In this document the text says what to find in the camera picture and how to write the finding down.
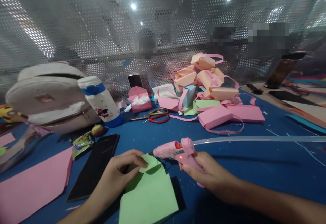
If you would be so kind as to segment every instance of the white water bottle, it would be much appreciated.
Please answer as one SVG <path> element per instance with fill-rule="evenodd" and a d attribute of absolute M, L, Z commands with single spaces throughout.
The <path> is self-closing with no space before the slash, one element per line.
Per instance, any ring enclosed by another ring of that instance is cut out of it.
<path fill-rule="evenodd" d="M 107 127 L 117 127 L 122 123 L 122 116 L 111 97 L 97 76 L 88 76 L 78 80 L 78 85 L 85 93 L 85 98 Z"/>

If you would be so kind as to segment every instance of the black smartphone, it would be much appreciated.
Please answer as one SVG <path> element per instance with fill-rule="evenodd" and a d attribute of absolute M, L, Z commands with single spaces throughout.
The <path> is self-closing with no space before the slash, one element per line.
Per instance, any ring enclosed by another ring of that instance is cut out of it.
<path fill-rule="evenodd" d="M 130 84 L 130 87 L 143 87 L 142 79 L 140 75 L 131 75 L 128 76 L 128 81 Z"/>
<path fill-rule="evenodd" d="M 290 101 L 290 102 L 297 102 L 301 104 L 308 104 L 308 105 L 315 105 L 315 106 L 320 106 L 319 104 L 316 104 L 314 102 L 311 102 L 307 99 L 304 99 L 300 96 L 294 95 L 290 92 L 287 91 L 270 91 L 268 92 L 270 95 L 273 97 L 278 98 L 279 100 L 285 100 L 285 101 Z"/>
<path fill-rule="evenodd" d="M 70 191 L 67 202 L 89 197 L 98 184 L 109 160 L 114 156 L 120 135 L 101 137 L 93 146 L 75 185 Z"/>

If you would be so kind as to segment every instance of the scissors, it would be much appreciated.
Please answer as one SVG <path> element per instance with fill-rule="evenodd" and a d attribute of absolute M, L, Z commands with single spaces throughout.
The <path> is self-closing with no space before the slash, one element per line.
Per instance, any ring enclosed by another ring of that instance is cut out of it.
<path fill-rule="evenodd" d="M 158 110 L 164 110 L 164 112 L 156 113 Z M 167 118 L 165 120 L 155 120 L 155 119 L 163 117 L 163 116 L 167 116 Z M 151 111 L 148 115 L 144 115 L 142 117 L 131 118 L 130 120 L 142 120 L 142 119 L 148 119 L 150 122 L 154 122 L 154 123 L 164 123 L 170 119 L 170 115 L 169 115 L 169 111 L 167 109 L 159 108 L 159 109 L 155 109 L 155 110 Z"/>

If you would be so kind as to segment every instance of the brown bottle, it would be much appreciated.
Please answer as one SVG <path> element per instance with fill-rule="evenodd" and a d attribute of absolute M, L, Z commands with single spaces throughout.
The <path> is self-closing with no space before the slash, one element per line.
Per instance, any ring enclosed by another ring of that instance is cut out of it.
<path fill-rule="evenodd" d="M 267 79 L 264 87 L 270 89 L 278 89 L 281 87 L 285 78 L 290 74 L 297 61 L 303 59 L 306 55 L 305 51 L 297 51 L 289 55 L 282 55 L 281 61 L 276 66 L 271 76 Z"/>

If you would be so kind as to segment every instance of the hand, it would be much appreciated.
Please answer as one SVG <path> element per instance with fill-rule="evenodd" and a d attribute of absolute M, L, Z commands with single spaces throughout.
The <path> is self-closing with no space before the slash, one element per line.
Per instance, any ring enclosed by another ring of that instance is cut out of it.
<path fill-rule="evenodd" d="M 103 212 L 106 210 L 125 189 L 138 173 L 140 167 L 147 168 L 147 164 L 140 157 L 144 153 L 132 149 L 110 159 L 100 181 L 94 189 L 88 201 L 97 205 Z M 127 174 L 123 174 L 129 164 L 134 163 L 137 167 Z"/>
<path fill-rule="evenodd" d="M 204 173 L 190 165 L 182 165 L 182 169 L 224 202 L 239 203 L 238 190 L 241 180 L 229 173 L 206 152 L 194 152 L 193 157 L 203 167 Z"/>

